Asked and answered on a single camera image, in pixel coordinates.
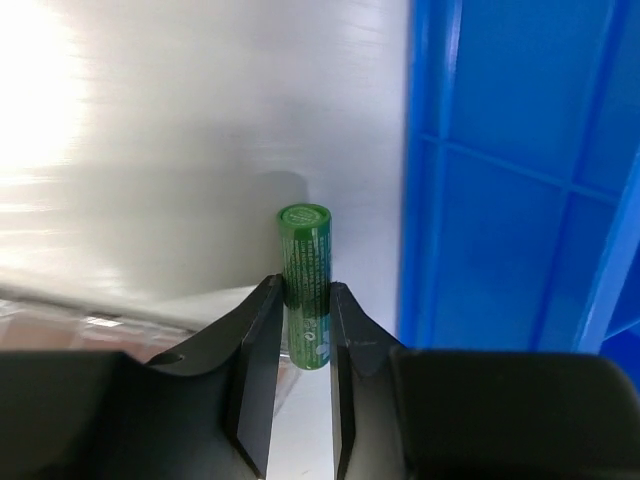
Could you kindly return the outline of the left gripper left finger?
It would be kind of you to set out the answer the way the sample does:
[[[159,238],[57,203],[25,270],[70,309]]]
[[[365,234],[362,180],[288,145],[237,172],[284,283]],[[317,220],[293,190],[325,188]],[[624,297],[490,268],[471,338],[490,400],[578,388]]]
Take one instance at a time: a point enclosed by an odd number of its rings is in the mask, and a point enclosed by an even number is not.
[[[155,355],[160,373],[156,439],[172,478],[263,478],[272,432],[283,280],[269,275],[241,304]]]

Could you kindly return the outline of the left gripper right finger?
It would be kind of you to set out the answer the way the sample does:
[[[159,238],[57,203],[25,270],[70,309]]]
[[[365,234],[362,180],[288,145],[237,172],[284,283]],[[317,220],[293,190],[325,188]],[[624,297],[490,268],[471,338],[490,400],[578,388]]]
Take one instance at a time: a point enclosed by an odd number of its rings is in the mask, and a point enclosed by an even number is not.
[[[334,477],[401,479],[389,354],[398,342],[361,308],[344,283],[330,292]]]

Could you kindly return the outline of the clear eyeshadow palette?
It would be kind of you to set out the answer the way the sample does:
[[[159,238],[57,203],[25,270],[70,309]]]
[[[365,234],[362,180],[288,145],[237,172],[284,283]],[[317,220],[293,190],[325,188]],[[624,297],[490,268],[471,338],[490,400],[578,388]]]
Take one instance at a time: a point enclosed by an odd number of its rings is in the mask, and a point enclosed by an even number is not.
[[[188,329],[51,304],[3,299],[3,350],[121,350],[141,362],[193,336]]]

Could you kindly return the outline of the green small tube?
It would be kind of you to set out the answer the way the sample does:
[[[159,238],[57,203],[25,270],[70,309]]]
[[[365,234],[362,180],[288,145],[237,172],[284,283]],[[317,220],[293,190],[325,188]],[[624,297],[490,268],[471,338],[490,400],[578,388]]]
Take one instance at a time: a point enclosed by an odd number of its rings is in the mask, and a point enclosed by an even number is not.
[[[277,222],[289,357],[300,369],[318,370],[330,350],[331,213],[298,203],[283,208]]]

